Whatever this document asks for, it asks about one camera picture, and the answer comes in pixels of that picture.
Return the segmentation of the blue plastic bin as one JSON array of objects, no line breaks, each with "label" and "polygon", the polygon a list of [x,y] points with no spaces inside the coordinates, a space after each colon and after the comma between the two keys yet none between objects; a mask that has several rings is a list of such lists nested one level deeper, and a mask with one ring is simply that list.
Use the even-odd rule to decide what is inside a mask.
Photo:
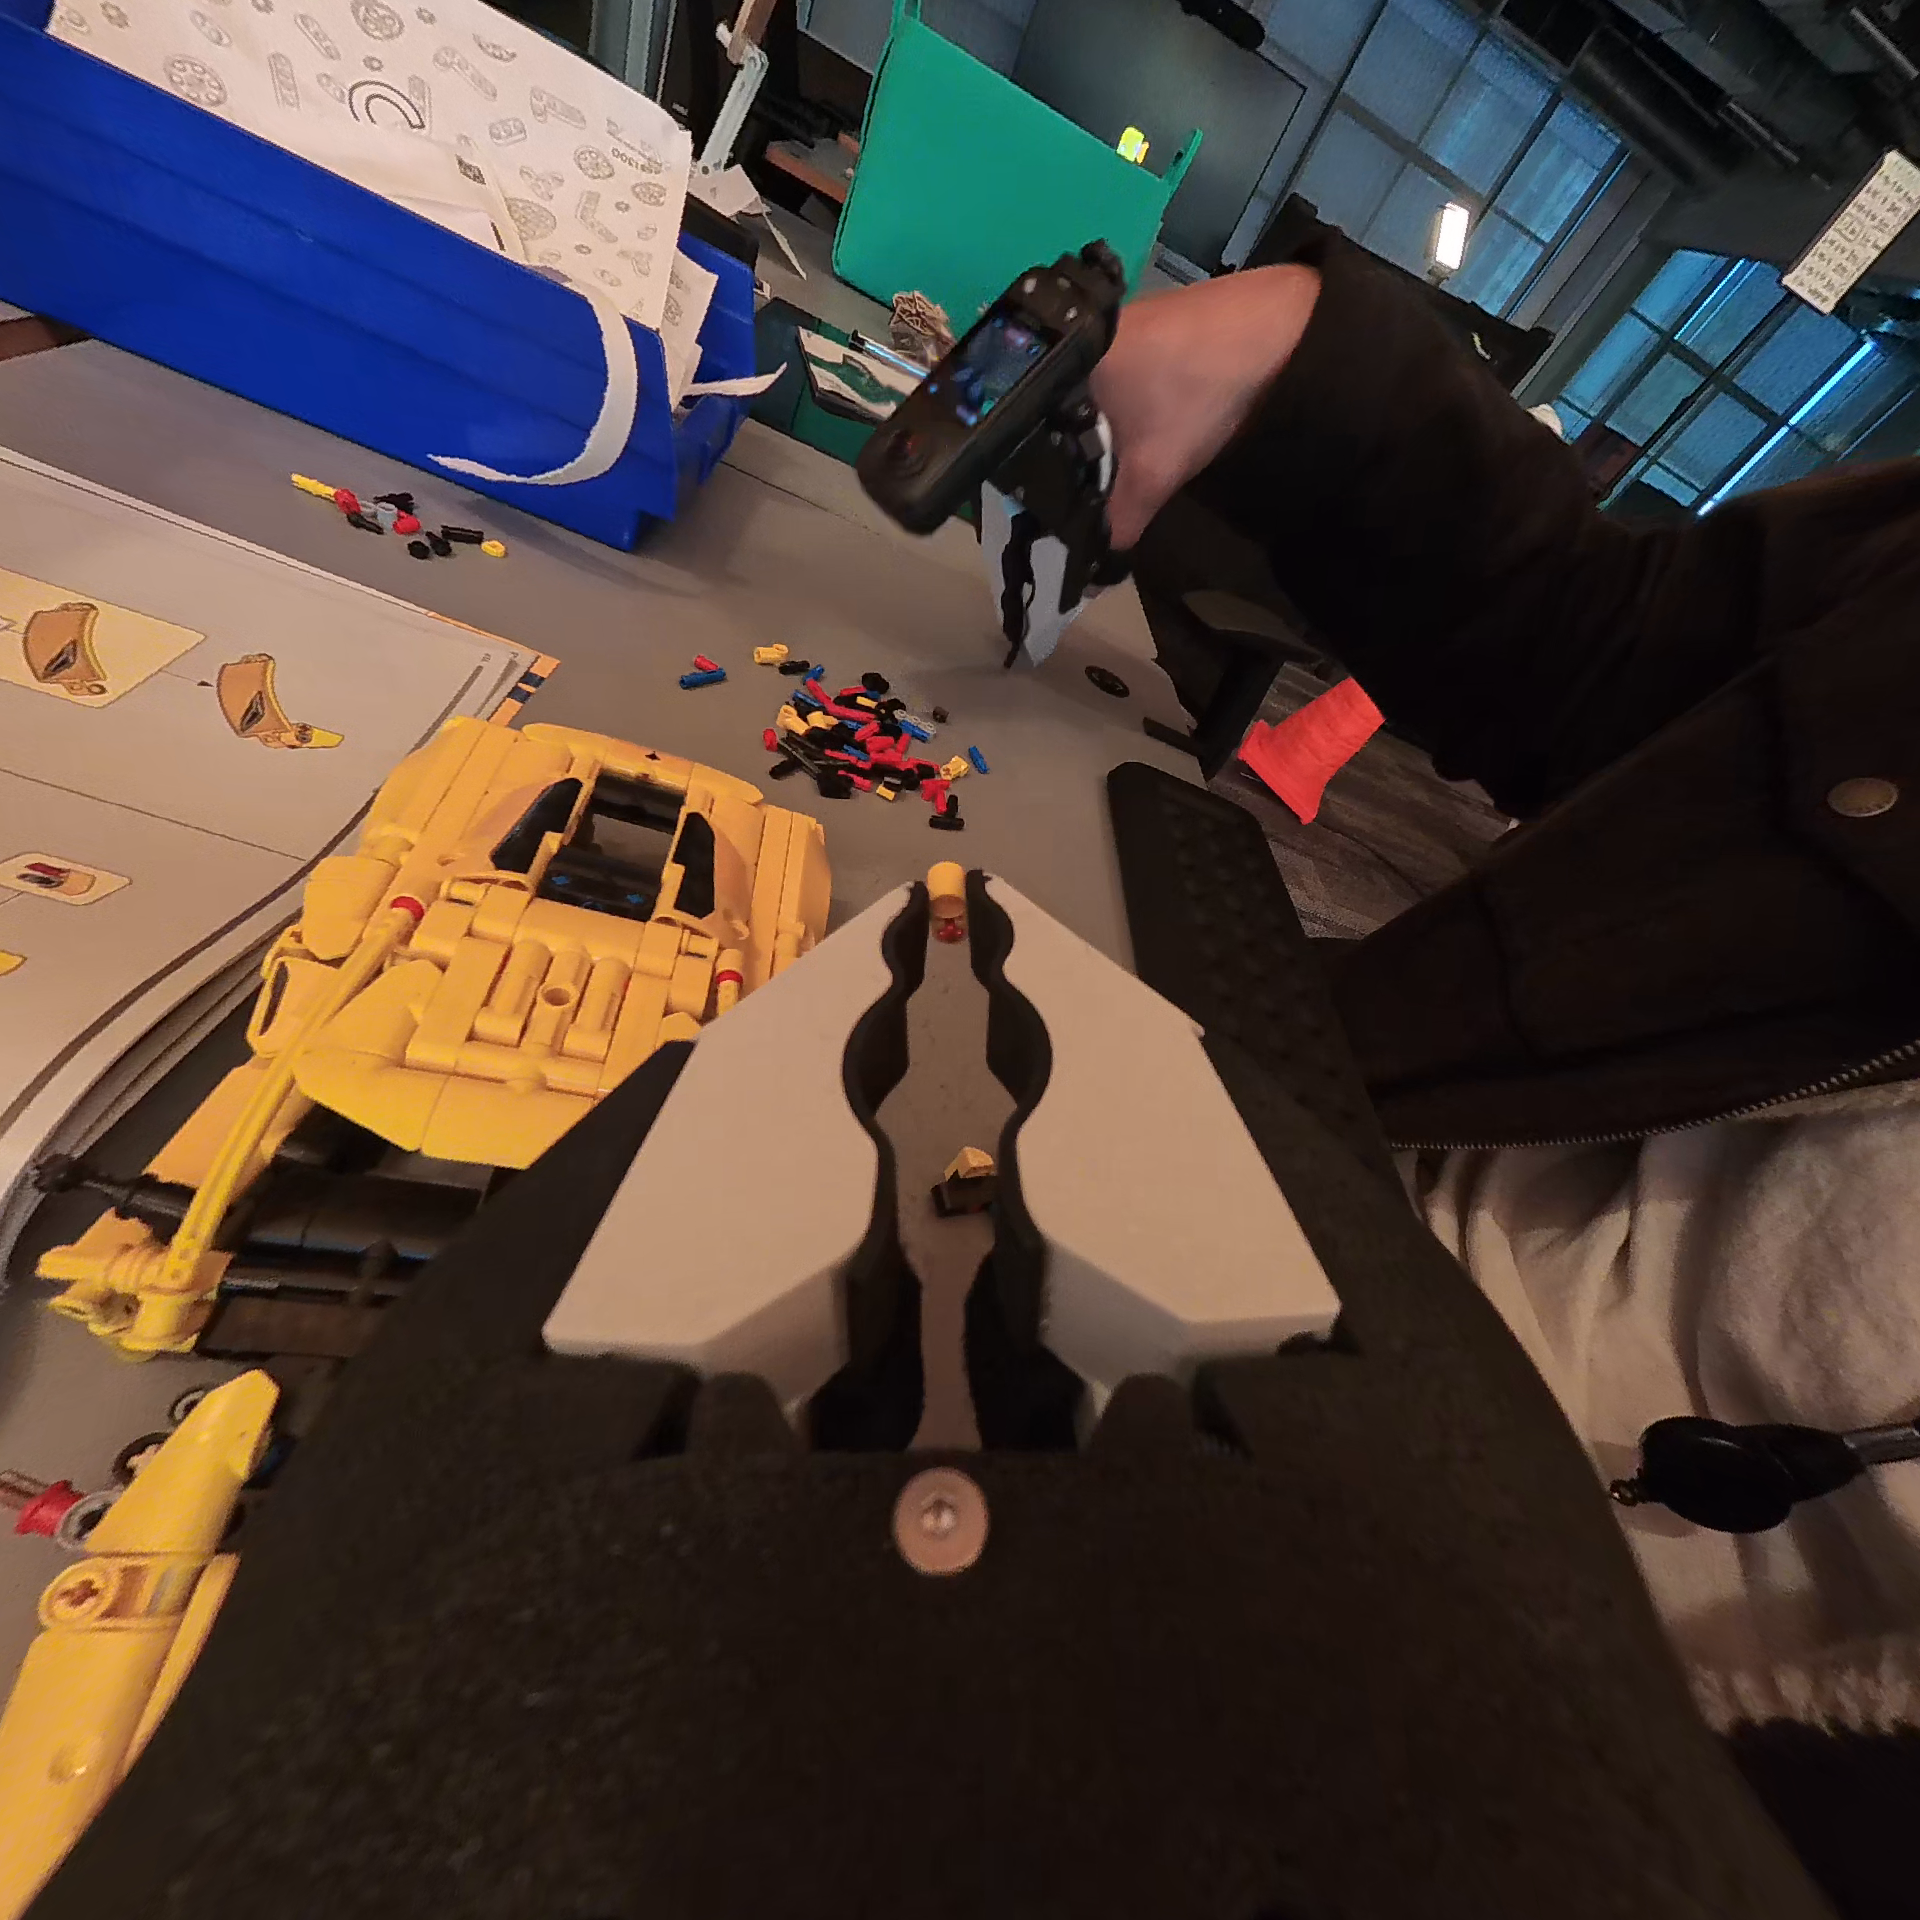
[{"label": "blue plastic bin", "polygon": [[682,259],[716,276],[682,406],[630,321],[639,409],[610,472],[433,466],[541,473],[582,448],[605,388],[587,302],[58,40],[52,7],[5,4],[5,299],[617,548],[677,518],[771,385],[754,272],[682,222]]}]

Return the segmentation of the teal tray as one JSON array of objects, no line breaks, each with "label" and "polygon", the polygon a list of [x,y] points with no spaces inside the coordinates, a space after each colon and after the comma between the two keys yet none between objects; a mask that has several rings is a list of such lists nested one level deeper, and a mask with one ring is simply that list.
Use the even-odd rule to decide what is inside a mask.
[{"label": "teal tray", "polygon": [[906,362],[858,329],[819,321],[772,298],[754,321],[756,366],[774,382],[753,419],[853,465],[873,430],[922,385]]}]

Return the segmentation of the yellow toy brick car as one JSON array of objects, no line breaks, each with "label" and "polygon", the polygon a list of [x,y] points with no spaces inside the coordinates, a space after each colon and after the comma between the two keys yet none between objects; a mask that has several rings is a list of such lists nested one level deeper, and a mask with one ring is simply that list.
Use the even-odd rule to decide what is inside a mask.
[{"label": "yellow toy brick car", "polygon": [[826,831],[577,728],[455,721],[303,883],[244,1054],[37,1259],[121,1360],[244,1377],[177,1409],[39,1603],[5,1707],[5,1915],[613,1915],[490,1859],[506,1687],[462,1599],[555,1481],[682,1441],[687,1386],[539,1383],[507,1188],[661,1050],[826,936]]}]

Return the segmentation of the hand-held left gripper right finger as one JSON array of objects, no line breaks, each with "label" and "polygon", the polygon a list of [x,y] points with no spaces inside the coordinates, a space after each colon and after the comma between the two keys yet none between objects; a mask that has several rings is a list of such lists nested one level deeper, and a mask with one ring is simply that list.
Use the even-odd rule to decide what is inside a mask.
[{"label": "hand-held left gripper right finger", "polygon": [[1009,881],[966,875],[1012,1100],[966,1296],[980,1434],[1083,1434],[1129,1379],[1191,1386],[1337,1329],[1333,1283],[1204,1028]]}]

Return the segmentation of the person's white shirt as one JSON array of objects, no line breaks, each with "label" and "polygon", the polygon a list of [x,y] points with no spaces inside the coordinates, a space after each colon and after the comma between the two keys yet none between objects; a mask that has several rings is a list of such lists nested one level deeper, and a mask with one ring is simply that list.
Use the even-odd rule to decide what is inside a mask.
[{"label": "person's white shirt", "polygon": [[[1597,1476],[1665,1417],[1854,1432],[1915,1417],[1915,1083],[1627,1143],[1403,1154]],[[1615,1511],[1697,1704],[1727,1734],[1911,1735],[1915,1464],[1753,1536]]]}]

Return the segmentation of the person's right hand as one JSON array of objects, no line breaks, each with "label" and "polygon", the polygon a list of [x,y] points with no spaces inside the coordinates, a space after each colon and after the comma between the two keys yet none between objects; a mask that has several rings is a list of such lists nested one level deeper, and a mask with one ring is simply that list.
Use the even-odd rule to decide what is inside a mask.
[{"label": "person's right hand", "polygon": [[1127,304],[1092,372],[1110,426],[1110,547],[1153,519],[1235,440],[1297,354],[1321,298],[1302,264],[1238,272]]}]

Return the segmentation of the orange ribbed plastic piece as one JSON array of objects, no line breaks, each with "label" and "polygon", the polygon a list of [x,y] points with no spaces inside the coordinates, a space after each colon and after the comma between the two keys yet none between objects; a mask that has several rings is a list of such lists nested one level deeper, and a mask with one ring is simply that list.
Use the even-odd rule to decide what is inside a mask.
[{"label": "orange ribbed plastic piece", "polygon": [[1356,680],[1341,680],[1278,723],[1255,723],[1237,748],[1253,775],[1301,826],[1313,826],[1327,784],[1374,740],[1383,713]]}]

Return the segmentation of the white curved paper strip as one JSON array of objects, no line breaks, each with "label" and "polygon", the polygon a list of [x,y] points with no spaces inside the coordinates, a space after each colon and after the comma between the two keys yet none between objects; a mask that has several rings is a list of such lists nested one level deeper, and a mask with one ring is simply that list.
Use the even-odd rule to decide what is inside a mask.
[{"label": "white curved paper strip", "polygon": [[605,356],[605,388],[582,448],[563,466],[532,473],[498,472],[493,466],[439,454],[428,457],[433,466],[470,479],[473,482],[498,488],[565,489],[596,481],[617,465],[629,446],[635,415],[639,409],[639,363],[634,326],[610,298],[582,287],[577,287],[574,294],[586,299],[594,314]]}]

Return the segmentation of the black badge reel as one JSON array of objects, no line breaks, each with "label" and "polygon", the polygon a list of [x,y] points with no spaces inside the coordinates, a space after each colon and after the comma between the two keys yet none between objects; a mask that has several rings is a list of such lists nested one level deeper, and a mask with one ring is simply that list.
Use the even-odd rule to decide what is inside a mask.
[{"label": "black badge reel", "polygon": [[1607,1492],[1620,1507],[1660,1507],[1697,1528],[1763,1535],[1785,1524],[1799,1505],[1915,1459],[1915,1420],[1825,1432],[1685,1415],[1644,1430],[1636,1471]]}]

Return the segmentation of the pile of small coloured pins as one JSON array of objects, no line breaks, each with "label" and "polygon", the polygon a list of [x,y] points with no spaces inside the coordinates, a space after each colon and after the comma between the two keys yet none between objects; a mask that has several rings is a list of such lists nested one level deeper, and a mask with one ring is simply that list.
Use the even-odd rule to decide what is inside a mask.
[{"label": "pile of small coloured pins", "polygon": [[985,753],[954,732],[954,708],[878,671],[836,680],[826,660],[785,642],[754,644],[739,660],[693,656],[683,694],[732,684],[740,666],[765,684],[774,706],[758,730],[763,772],[777,784],[839,802],[869,799],[893,810],[919,802],[933,832],[969,827],[963,786],[993,772]]},{"label": "pile of small coloured pins", "polygon": [[301,497],[326,503],[356,532],[398,539],[405,554],[419,562],[450,561],[469,551],[487,561],[510,555],[506,539],[487,531],[422,521],[411,492],[361,494],[300,472],[291,473],[291,486]]}]

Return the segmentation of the white printed paper bag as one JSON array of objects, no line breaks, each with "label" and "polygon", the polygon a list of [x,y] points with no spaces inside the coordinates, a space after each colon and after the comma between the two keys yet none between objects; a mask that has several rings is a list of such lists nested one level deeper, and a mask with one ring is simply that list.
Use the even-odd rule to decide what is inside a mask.
[{"label": "white printed paper bag", "polygon": [[66,3],[50,31],[651,329],[669,406],[716,276],[682,259],[690,136],[478,3]]}]

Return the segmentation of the white wall chart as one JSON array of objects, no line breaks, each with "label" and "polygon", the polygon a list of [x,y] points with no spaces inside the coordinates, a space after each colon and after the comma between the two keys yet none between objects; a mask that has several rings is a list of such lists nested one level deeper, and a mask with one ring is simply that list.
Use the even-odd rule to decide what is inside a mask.
[{"label": "white wall chart", "polygon": [[1918,162],[1887,148],[1855,193],[1820,227],[1780,287],[1828,319],[1918,216]]}]

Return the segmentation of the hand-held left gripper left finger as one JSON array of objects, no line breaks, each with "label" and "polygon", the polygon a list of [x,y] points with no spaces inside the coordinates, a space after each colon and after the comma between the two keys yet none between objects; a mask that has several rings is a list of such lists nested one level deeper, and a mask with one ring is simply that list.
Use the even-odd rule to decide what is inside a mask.
[{"label": "hand-held left gripper left finger", "polygon": [[569,1359],[754,1377],[821,1449],[922,1427],[922,1283],[879,1106],[929,950],[909,883],[693,1043],[543,1321]]}]

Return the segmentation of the person's right forearm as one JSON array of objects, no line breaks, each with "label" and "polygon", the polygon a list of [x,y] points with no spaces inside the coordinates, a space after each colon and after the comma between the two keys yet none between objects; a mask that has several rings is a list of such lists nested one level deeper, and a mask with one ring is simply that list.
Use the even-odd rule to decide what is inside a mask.
[{"label": "person's right forearm", "polygon": [[1569,446],[1343,234],[1193,482],[1444,777],[1538,816],[1634,755],[1715,753],[1765,706],[1755,538],[1597,507]]}]

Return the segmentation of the white parts instruction booklet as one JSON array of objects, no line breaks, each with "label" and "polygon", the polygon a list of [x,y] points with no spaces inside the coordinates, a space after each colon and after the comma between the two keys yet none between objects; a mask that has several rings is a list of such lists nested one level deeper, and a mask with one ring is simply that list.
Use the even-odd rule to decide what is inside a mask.
[{"label": "white parts instruction booklet", "polygon": [[550,656],[3,457],[3,1199],[255,986],[403,756]]}]

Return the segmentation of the green bin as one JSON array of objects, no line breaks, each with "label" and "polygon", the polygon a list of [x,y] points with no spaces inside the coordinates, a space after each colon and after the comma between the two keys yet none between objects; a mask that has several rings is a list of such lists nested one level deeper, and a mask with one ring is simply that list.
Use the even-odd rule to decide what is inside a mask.
[{"label": "green bin", "polygon": [[1156,177],[893,3],[858,139],[834,276],[879,304],[923,296],[965,332],[1019,272],[1091,243],[1132,298],[1204,134]]}]

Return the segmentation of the wooden sheet holder board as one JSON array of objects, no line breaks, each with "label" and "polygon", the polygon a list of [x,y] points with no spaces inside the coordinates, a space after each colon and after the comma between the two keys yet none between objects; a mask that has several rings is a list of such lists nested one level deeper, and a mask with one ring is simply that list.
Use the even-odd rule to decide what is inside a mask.
[{"label": "wooden sheet holder board", "polygon": [[750,168],[774,138],[804,131],[799,7],[682,3],[677,22],[678,80],[662,102],[693,139],[685,228],[754,272],[774,235]]}]

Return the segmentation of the grey desk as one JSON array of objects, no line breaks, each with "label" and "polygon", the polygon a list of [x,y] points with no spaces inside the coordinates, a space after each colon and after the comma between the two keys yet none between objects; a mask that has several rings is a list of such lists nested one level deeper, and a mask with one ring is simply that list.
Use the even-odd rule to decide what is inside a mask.
[{"label": "grey desk", "polygon": [[[465,506],[398,466],[300,420],[212,391],[103,343],[66,343],[5,363],[5,446],[117,494],[381,591],[555,656],[525,719],[623,737],[763,782],[758,732],[771,687],[733,667],[709,694],[675,688],[693,656],[739,660],[762,638],[827,663],[922,688],[954,711],[993,775],[963,786],[966,831],[923,826],[923,808],[875,801],[787,806],[814,811],[833,863],[833,922],[850,920],[933,860],[1003,874],[1057,922],[1123,964],[1132,945],[1106,802],[1106,775],[1142,759],[1181,780],[1180,762],[1141,738],[1138,713],[1173,715],[1132,588],[1079,624],[1076,654],[1047,672],[1001,671],[977,545],[899,536],[845,470],[762,423],[739,430],[706,488],[639,551],[613,551],[517,513]],[[439,519],[498,531],[506,561],[413,562],[393,539],[345,528],[291,486],[411,489]],[[1132,698],[1098,694],[1085,666],[1121,674]],[[913,1059],[879,1123],[906,1183],[903,1238],[923,1283],[925,1409],[916,1442],[972,1449],[963,1296],[985,1223],[934,1223],[929,1183],[961,1143],[993,1146],[1005,1100],[979,1052],[985,1003],[961,952],[934,947],[909,1008]],[[91,1218],[83,1196],[49,1203],[14,1249],[5,1295],[5,1471],[103,1490],[126,1442],[163,1430],[173,1396],[219,1379],[209,1360],[119,1360],[44,1311],[31,1262]]]}]

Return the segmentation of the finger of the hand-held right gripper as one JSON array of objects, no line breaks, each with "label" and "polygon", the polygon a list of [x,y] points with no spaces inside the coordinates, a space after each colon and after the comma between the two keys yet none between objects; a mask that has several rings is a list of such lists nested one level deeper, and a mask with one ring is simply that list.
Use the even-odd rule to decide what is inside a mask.
[{"label": "finger of the hand-held right gripper", "polygon": [[1092,548],[1019,519],[1019,660],[1049,660],[1081,612],[1092,586]]},{"label": "finger of the hand-held right gripper", "polygon": [[979,543],[996,596],[998,630],[1005,638],[1001,666],[1012,667],[1030,634],[1038,594],[1035,545],[1039,523],[1026,506],[987,486],[979,502]]}]

